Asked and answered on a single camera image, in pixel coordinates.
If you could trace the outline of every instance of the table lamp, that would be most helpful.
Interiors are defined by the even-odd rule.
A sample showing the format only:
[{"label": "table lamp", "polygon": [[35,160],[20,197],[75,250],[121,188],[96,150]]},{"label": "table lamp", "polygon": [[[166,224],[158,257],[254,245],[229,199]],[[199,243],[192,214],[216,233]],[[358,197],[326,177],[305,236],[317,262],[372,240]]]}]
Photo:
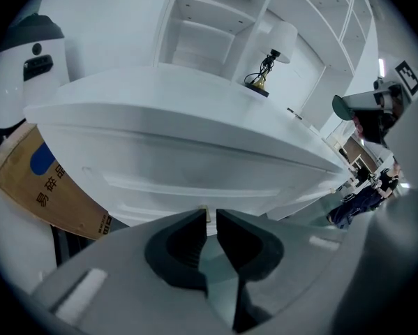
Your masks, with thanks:
[{"label": "table lamp", "polygon": [[[261,44],[260,51],[267,57],[260,65],[259,73],[251,73],[244,78],[244,84],[249,89],[267,97],[269,92],[264,89],[266,76],[272,71],[274,61],[288,64],[291,62],[292,51],[294,50],[297,39],[297,29],[289,22],[280,21],[268,33],[266,40]],[[250,82],[246,82],[247,77],[257,75]]]}]

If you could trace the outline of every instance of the person in black shirt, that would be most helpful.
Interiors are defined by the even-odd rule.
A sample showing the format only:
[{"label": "person in black shirt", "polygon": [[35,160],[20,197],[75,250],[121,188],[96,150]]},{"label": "person in black shirt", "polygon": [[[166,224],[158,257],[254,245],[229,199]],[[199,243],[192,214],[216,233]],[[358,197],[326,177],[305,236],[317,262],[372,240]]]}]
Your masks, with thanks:
[{"label": "person in black shirt", "polygon": [[357,195],[347,196],[341,206],[331,210],[327,215],[328,221],[340,229],[347,229],[354,216],[377,207],[391,195],[398,186],[400,171],[401,167],[395,161],[391,170],[381,171],[375,185],[367,186]]}]

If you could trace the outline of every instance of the lamp base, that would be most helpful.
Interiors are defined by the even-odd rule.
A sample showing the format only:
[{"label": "lamp base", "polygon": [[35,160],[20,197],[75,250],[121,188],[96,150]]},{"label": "lamp base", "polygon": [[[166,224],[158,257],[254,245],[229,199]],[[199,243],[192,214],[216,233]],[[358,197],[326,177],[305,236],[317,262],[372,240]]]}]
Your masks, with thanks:
[{"label": "lamp base", "polygon": [[252,89],[254,92],[260,93],[264,97],[268,97],[269,92],[266,92],[264,89],[254,86],[252,83],[245,83],[245,86],[249,89]]}]

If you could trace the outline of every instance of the dark blue pants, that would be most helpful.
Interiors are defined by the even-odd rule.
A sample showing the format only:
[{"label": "dark blue pants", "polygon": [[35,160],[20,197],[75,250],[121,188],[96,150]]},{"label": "dark blue pants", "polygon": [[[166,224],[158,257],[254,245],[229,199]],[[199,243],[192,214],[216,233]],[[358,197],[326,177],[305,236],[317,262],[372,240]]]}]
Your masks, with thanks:
[{"label": "dark blue pants", "polygon": [[381,196],[370,186],[364,188],[354,198],[331,210],[328,214],[333,223],[340,229],[347,229],[354,216],[367,212],[381,201]]}]

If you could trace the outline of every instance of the cardboard box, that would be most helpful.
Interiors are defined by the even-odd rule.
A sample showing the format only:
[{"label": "cardboard box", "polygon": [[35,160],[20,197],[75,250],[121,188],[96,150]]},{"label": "cardboard box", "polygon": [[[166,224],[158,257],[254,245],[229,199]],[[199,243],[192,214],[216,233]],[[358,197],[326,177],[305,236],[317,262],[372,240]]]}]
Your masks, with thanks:
[{"label": "cardboard box", "polygon": [[79,236],[98,239],[127,227],[66,174],[33,124],[22,124],[0,147],[0,190],[34,216]]}]

